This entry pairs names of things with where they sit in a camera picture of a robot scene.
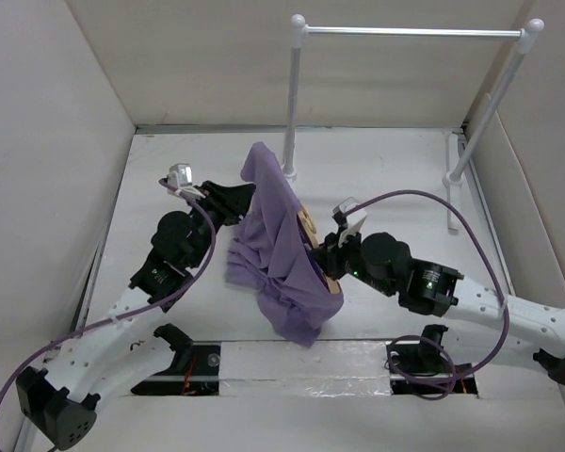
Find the wooden clothes hanger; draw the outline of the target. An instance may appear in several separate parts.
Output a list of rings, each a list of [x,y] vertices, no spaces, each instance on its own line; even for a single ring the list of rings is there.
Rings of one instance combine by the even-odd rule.
[[[329,276],[327,276],[323,270],[318,266],[314,258],[311,256],[310,252],[315,250],[319,246],[318,238],[317,238],[317,230],[315,227],[315,223],[312,220],[309,212],[304,206],[301,206],[298,214],[298,224],[299,224],[299,231],[302,236],[302,240],[304,241],[304,245],[309,252],[308,257],[310,259],[311,264],[315,268],[316,273],[318,274],[320,280],[326,286],[328,291],[333,295],[339,295],[341,293],[341,287],[339,283]]]

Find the purple t shirt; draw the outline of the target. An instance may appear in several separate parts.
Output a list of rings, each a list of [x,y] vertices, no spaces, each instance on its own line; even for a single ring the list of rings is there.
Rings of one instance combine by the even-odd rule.
[[[258,308],[273,330],[311,347],[342,308],[344,294],[310,258],[299,220],[303,206],[265,143],[251,146],[240,177],[255,184],[255,192],[250,212],[234,228],[226,281],[256,290]]]

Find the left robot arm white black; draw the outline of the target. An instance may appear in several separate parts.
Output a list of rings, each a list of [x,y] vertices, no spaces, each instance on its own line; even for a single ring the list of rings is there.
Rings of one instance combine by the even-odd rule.
[[[77,445],[106,403],[149,376],[190,365],[193,341],[165,315],[197,279],[215,250],[223,226],[247,215],[253,184],[173,189],[190,211],[163,216],[151,250],[128,287],[109,309],[105,324],[76,334],[42,368],[27,366],[15,380],[25,417],[58,451]]]

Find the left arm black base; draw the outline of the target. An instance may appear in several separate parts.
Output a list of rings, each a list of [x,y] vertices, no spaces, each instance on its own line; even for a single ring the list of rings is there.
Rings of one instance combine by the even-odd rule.
[[[194,342],[172,324],[158,327],[154,337],[165,340],[172,353],[168,368],[131,389],[135,396],[218,396],[221,343]]]

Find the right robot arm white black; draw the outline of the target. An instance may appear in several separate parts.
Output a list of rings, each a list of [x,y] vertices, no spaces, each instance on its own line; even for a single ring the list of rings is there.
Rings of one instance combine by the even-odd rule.
[[[503,348],[535,363],[565,386],[565,309],[538,304],[462,275],[455,268],[415,259],[390,234],[327,235],[310,255],[333,280],[346,275],[370,286],[411,313],[474,323],[497,330]]]

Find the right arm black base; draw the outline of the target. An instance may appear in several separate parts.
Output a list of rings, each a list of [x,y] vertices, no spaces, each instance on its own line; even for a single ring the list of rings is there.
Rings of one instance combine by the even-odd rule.
[[[414,379],[444,379],[454,373],[469,370],[470,363],[454,364],[442,352],[442,341],[448,327],[440,324],[426,325],[419,337],[402,336],[386,345],[387,360],[383,367],[390,372],[390,386],[394,396],[411,395],[436,401],[450,394],[478,395],[473,375],[448,383],[413,382],[403,378],[399,371]]]

